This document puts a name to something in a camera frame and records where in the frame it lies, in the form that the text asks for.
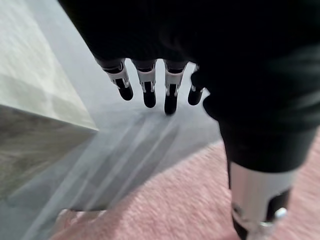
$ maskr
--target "metal finger segment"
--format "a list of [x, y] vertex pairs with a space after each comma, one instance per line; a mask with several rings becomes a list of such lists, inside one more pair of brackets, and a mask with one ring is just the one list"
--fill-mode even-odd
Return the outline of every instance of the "metal finger segment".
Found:
[[[196, 65], [194, 68], [194, 72], [199, 70], [199, 66]], [[205, 88], [200, 88], [200, 87], [196, 87], [191, 85], [190, 87], [190, 91], [189, 91], [189, 95], [188, 95], [188, 103], [192, 106], [197, 105], [202, 97], [202, 93], [204, 92]]]
[[96, 59], [96, 61], [107, 73], [111, 82], [116, 85], [121, 97], [126, 101], [131, 100], [134, 96], [134, 92], [129, 81], [125, 59], [119, 58], [112, 61]]
[[164, 112], [172, 115], [176, 112], [179, 88], [182, 82], [187, 61], [164, 60], [165, 65], [165, 101]]
[[156, 61], [132, 59], [142, 87], [144, 105], [148, 108], [156, 105]]

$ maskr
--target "gray carpet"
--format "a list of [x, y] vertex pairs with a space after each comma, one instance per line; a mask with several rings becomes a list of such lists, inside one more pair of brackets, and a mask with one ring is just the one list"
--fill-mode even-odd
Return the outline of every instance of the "gray carpet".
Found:
[[0, 202], [1, 240], [45, 240], [61, 209], [112, 207], [150, 176], [220, 139], [202, 106], [188, 105], [193, 65], [185, 71], [174, 116], [164, 114], [162, 60], [156, 66], [156, 106], [144, 106], [129, 61], [134, 97], [124, 101], [58, 3], [26, 1], [100, 132]]

